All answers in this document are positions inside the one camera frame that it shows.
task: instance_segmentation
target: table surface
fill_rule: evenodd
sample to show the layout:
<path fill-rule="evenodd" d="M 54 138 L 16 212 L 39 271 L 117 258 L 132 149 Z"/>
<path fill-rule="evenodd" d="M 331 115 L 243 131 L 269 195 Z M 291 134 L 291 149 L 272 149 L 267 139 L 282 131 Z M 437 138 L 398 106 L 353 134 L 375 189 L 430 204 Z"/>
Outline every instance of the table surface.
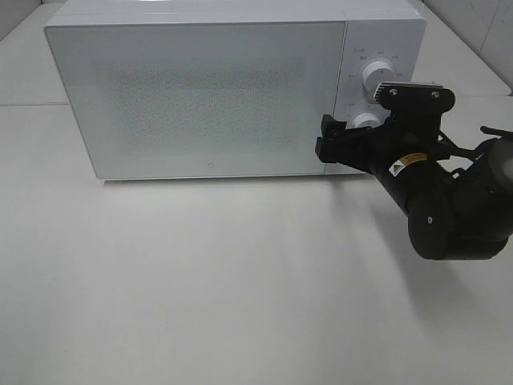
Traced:
<path fill-rule="evenodd" d="M 66 100 L 18 96 L 63 105 L 0 106 L 2 385 L 511 384 L 513 246 L 424 261 L 371 176 L 104 184 Z"/>

